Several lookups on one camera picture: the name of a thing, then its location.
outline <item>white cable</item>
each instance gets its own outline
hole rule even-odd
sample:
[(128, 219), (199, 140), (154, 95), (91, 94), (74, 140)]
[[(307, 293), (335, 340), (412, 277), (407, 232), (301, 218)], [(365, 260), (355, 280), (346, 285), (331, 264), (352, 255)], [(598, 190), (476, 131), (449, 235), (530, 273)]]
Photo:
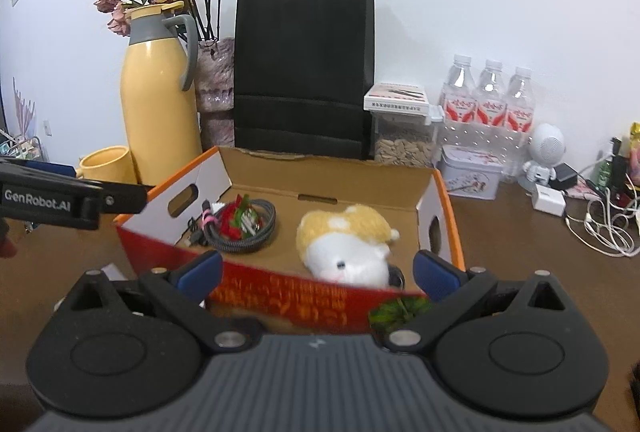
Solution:
[(578, 176), (584, 174), (587, 170), (589, 170), (590, 168), (595, 167), (597, 164), (602, 163), (603, 161), (606, 161), (611, 156), (613, 156), (613, 154), (607, 154), (607, 155), (603, 156), (602, 158), (600, 158), (599, 160), (597, 160), (596, 163), (591, 163), (590, 165), (587, 165), (585, 168), (583, 168), (582, 170), (580, 170), (578, 172)]
[[(603, 160), (600, 160), (594, 163), (593, 165), (586, 167), (585, 169), (582, 170), (582, 172), (584, 172), (585, 170), (588, 170), (591, 166), (597, 165), (601, 161)], [(626, 179), (629, 181), (629, 183), (631, 183), (631, 178), (627, 174), (625, 174), (625, 176), (626, 176)], [(595, 250), (596, 252), (602, 253), (603, 255), (607, 255), (610, 257), (636, 256), (638, 253), (640, 253), (640, 247), (636, 247), (634, 238), (632, 237), (631, 234), (629, 234), (629, 232), (626, 229), (629, 226), (629, 219), (635, 218), (636, 214), (640, 211), (640, 206), (638, 205), (638, 202), (639, 202), (638, 194), (634, 189), (633, 200), (623, 208), (621, 208), (620, 206), (616, 206), (611, 202), (611, 190), (609, 190), (608, 188), (605, 188), (605, 198), (606, 198), (606, 204), (600, 197), (598, 197), (595, 200), (589, 201), (587, 203), (587, 212), (585, 213), (583, 220), (575, 219), (572, 216), (567, 214), (566, 217), (564, 218), (564, 223), (566, 224), (566, 227), (583, 244), (587, 245), (589, 248), (591, 248), (592, 250)], [(599, 204), (600, 207), (602, 208), (602, 213), (604, 215), (603, 217), (604, 222), (596, 221), (593, 215), (591, 214), (591, 207), (594, 204)], [(612, 217), (611, 216), (612, 208), (615, 210), (619, 210), (620, 213), (615, 214)], [(622, 228), (618, 227), (615, 224), (616, 221), (619, 220), (620, 218), (625, 219), (625, 223)], [(617, 253), (606, 252), (605, 250), (601, 250), (596, 246), (593, 246), (592, 244), (588, 243), (586, 240), (584, 240), (580, 235), (578, 235), (574, 231), (574, 229), (571, 227), (570, 220), (575, 222), (581, 222), (584, 225), (585, 231), (589, 235), (591, 235), (591, 237), (595, 238), (601, 245)]]

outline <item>white toy robot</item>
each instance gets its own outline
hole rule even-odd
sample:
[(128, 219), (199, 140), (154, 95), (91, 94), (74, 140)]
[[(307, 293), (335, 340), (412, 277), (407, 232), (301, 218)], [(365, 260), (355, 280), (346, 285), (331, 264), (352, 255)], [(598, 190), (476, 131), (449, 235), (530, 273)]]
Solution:
[(561, 163), (564, 149), (564, 136), (559, 128), (548, 123), (539, 125), (529, 143), (533, 159), (522, 167), (525, 175), (518, 180), (520, 186), (532, 191), (535, 184), (546, 186), (549, 180), (556, 179), (554, 167)]

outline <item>plush toy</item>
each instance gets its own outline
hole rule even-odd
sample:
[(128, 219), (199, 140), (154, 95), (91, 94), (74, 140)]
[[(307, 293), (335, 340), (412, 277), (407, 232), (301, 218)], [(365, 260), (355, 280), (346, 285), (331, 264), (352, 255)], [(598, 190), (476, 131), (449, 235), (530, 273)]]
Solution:
[(296, 247), (319, 280), (367, 287), (388, 287), (388, 242), (400, 237), (385, 218), (369, 206), (344, 212), (309, 212), (300, 221)]

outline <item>screw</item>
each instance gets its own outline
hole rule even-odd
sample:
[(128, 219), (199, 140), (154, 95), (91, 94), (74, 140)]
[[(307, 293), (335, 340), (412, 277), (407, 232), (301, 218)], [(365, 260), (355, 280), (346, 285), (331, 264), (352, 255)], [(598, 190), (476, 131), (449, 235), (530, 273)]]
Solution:
[(389, 335), (389, 341), (398, 347), (411, 347), (420, 343), (422, 337), (411, 329), (398, 329)]
[(238, 333), (238, 331), (222, 331), (213, 338), (213, 341), (219, 347), (235, 349), (244, 346), (246, 338), (242, 333)]

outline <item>power adapter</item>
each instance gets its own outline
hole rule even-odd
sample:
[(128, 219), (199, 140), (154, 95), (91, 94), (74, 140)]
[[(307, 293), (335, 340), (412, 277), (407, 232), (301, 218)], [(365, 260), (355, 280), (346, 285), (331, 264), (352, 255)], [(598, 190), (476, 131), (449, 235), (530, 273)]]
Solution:
[(562, 217), (566, 206), (561, 192), (542, 185), (536, 185), (535, 190), (531, 193), (531, 204), (534, 209), (540, 212), (546, 212), (558, 217)]
[(578, 184), (578, 173), (566, 163), (554, 167), (556, 179), (549, 180), (549, 186), (554, 190), (568, 190)]

